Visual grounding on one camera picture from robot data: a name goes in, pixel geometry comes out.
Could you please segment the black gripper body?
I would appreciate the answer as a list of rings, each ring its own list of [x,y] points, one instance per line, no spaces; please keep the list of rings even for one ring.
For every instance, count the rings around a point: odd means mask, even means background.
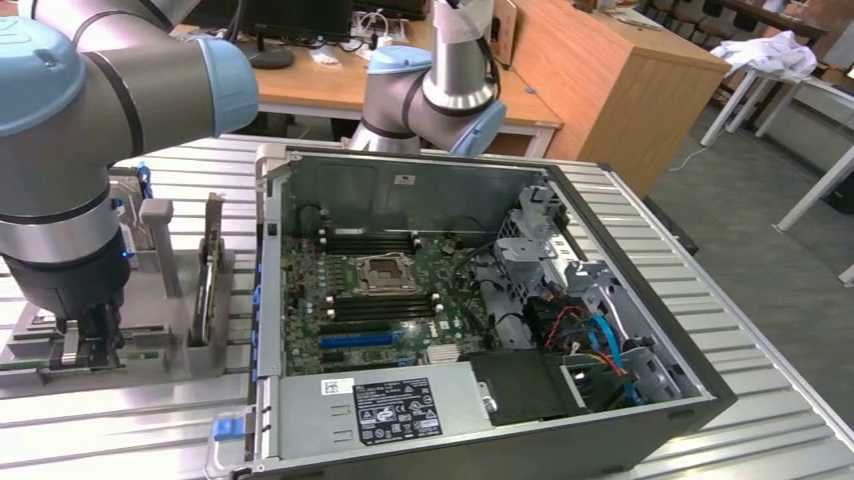
[[[81,320],[100,305],[122,306],[130,274],[122,245],[105,245],[65,263],[33,263],[10,256],[5,263],[28,302],[58,319]]]

